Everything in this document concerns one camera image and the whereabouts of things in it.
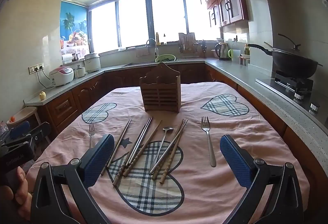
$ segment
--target green cup handle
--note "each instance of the green cup handle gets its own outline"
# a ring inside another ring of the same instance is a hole
[[[229,51],[228,51],[228,57],[232,58],[232,50],[231,49],[229,49]]]

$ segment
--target spoon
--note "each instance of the spoon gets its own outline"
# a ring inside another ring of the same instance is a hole
[[[171,132],[171,131],[173,131],[173,130],[174,130],[174,129],[173,129],[172,127],[164,127],[164,128],[163,128],[163,131],[165,132],[165,134],[164,134],[164,137],[163,137],[163,139],[162,139],[162,141],[161,141],[161,144],[160,144],[160,146],[159,146],[159,149],[158,149],[158,151],[157,151],[157,154],[156,154],[154,160],[152,161],[152,163],[151,163],[151,165],[150,165],[150,169],[152,169],[152,168],[155,166],[155,164],[157,163],[158,156],[159,156],[159,152],[161,151],[161,148],[162,148],[163,142],[164,142],[165,137],[166,137],[166,133],[167,133],[168,131]]]

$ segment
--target hand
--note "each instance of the hand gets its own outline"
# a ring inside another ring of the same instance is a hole
[[[21,167],[17,168],[17,177],[21,183],[15,194],[17,203],[21,205],[21,207],[18,209],[18,213],[22,218],[29,221],[31,215],[32,195],[27,191],[28,183],[25,179],[25,173]],[[0,186],[0,195],[6,200],[14,199],[13,191],[8,186]]]

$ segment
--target heart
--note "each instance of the heart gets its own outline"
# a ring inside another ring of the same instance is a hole
[[[237,102],[237,97],[232,94],[215,96],[204,104],[201,109],[228,117],[242,116],[249,112],[249,108],[243,103]]]
[[[116,103],[103,103],[96,105],[95,107],[89,108],[82,114],[82,120],[87,124],[104,121],[108,117],[107,111],[115,108],[116,106]]]
[[[155,180],[149,174],[150,165],[155,158],[160,146],[160,141],[151,142],[131,169],[127,177],[122,177],[115,186],[121,198],[134,210],[144,215],[163,216],[173,212],[182,205],[184,192],[180,183],[170,173],[180,165],[183,153],[177,147],[171,169],[169,170],[163,185],[159,183],[165,165],[162,167]],[[164,141],[160,156],[170,143]],[[113,182],[121,168],[127,153],[111,163],[107,169],[108,175]]]

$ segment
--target fork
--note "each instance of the fork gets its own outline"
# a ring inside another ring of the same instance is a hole
[[[92,137],[93,135],[95,135],[95,126],[93,124],[93,122],[89,123],[89,136],[90,136],[90,145],[89,145],[89,149],[93,147],[92,145]]]
[[[210,152],[210,164],[212,167],[216,167],[214,150],[213,150],[211,137],[210,137],[210,133],[209,133],[211,127],[210,127],[210,122],[208,120],[208,117],[202,117],[201,127],[202,127],[203,131],[206,132],[206,134],[207,134],[208,150]]]

